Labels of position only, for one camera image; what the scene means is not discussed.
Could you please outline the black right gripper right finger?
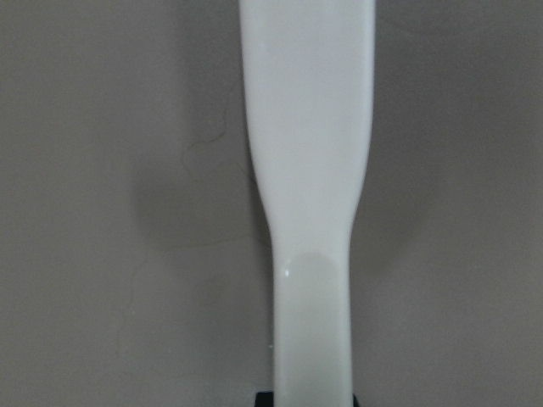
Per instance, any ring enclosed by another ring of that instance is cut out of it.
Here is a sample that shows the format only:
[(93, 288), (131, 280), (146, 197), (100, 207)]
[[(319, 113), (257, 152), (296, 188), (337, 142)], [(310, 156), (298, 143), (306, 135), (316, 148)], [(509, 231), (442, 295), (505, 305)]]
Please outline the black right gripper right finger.
[(352, 395), (352, 398), (353, 398), (353, 407), (361, 407), (361, 404), (360, 404), (357, 396), (354, 393)]

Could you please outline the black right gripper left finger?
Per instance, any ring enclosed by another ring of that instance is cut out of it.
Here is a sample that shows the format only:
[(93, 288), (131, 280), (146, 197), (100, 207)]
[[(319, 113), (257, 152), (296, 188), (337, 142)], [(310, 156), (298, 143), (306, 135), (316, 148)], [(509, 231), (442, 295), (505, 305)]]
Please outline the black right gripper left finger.
[(258, 392), (255, 395), (254, 407), (273, 407), (274, 392)]

